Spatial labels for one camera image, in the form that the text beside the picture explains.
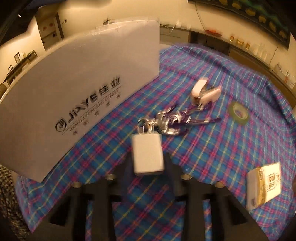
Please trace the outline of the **patterned left sleeve forearm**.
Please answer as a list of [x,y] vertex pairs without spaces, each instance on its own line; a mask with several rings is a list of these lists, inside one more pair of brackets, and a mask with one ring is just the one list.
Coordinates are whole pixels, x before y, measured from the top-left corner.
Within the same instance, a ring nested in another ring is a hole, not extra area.
[[26,240],[30,233],[20,210],[11,172],[1,165],[1,240]]

